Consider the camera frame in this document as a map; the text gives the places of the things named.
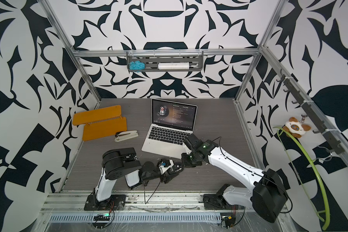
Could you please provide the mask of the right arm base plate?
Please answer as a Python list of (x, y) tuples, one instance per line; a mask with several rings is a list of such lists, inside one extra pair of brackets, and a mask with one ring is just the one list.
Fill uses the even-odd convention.
[(244, 206), (230, 205), (226, 200), (216, 194), (203, 195), (204, 207), (206, 210), (243, 210)]

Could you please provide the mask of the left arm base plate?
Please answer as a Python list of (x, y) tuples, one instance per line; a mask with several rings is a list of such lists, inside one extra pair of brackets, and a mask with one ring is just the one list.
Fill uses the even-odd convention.
[(125, 206), (126, 195), (111, 195), (107, 200), (97, 201), (94, 193), (87, 197), (85, 211), (121, 210)]

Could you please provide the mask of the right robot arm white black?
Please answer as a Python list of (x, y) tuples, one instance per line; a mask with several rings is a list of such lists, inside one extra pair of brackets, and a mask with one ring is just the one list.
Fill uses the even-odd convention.
[(207, 209), (228, 209), (231, 206), (253, 208), (264, 220), (274, 223), (290, 199), (277, 172), (263, 171), (237, 159), (212, 140), (205, 142), (194, 134), (189, 135), (183, 144), (186, 152), (182, 162), (186, 168), (193, 168), (206, 162), (242, 183), (246, 190), (237, 190), (224, 184), (216, 194), (203, 197)]

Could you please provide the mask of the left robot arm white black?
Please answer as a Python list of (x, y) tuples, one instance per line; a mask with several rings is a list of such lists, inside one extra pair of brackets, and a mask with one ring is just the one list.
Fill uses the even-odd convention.
[(167, 184), (184, 170), (182, 162), (171, 159), (161, 159), (156, 165), (150, 161), (141, 164), (134, 148), (109, 150), (103, 154), (101, 164), (101, 176), (92, 194), (96, 203), (111, 198), (115, 183), (121, 177), (134, 189), (141, 185), (146, 187), (154, 179)]

